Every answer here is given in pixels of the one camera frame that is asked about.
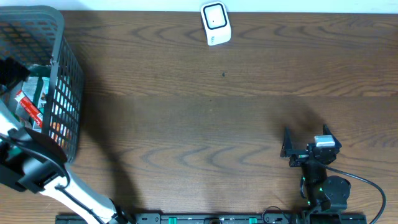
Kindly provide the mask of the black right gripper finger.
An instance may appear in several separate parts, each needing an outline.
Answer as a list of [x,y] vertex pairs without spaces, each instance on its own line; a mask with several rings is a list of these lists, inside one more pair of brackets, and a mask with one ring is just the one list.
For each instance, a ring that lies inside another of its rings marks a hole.
[[291,137],[290,137],[290,131],[288,127],[284,128],[284,139],[282,143],[282,148],[280,151],[280,157],[308,157],[308,151],[304,150],[298,150],[294,149]]
[[323,125],[323,135],[330,135],[330,136],[333,135],[332,132],[330,131],[329,127],[326,124]]

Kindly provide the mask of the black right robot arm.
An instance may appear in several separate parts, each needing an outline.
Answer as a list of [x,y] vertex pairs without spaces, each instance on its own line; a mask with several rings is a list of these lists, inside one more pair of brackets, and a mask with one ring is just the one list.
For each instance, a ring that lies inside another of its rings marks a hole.
[[300,167],[302,180],[300,193],[318,212],[341,212],[347,209],[351,184],[337,176],[329,176],[326,167],[336,160],[341,143],[323,125],[323,134],[315,136],[305,149],[295,149],[288,128],[284,129],[284,140],[280,157],[289,158],[290,167]]

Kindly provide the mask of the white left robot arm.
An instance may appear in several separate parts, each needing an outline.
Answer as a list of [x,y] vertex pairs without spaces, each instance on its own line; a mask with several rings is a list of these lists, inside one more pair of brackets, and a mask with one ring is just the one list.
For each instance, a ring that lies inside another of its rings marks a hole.
[[135,223],[110,198],[89,187],[70,168],[66,150],[76,139],[80,101],[71,78],[57,78],[42,91],[44,110],[18,88],[30,70],[13,58],[1,60],[1,95],[11,98],[33,119],[26,126],[1,104],[1,183],[51,197],[87,223]]

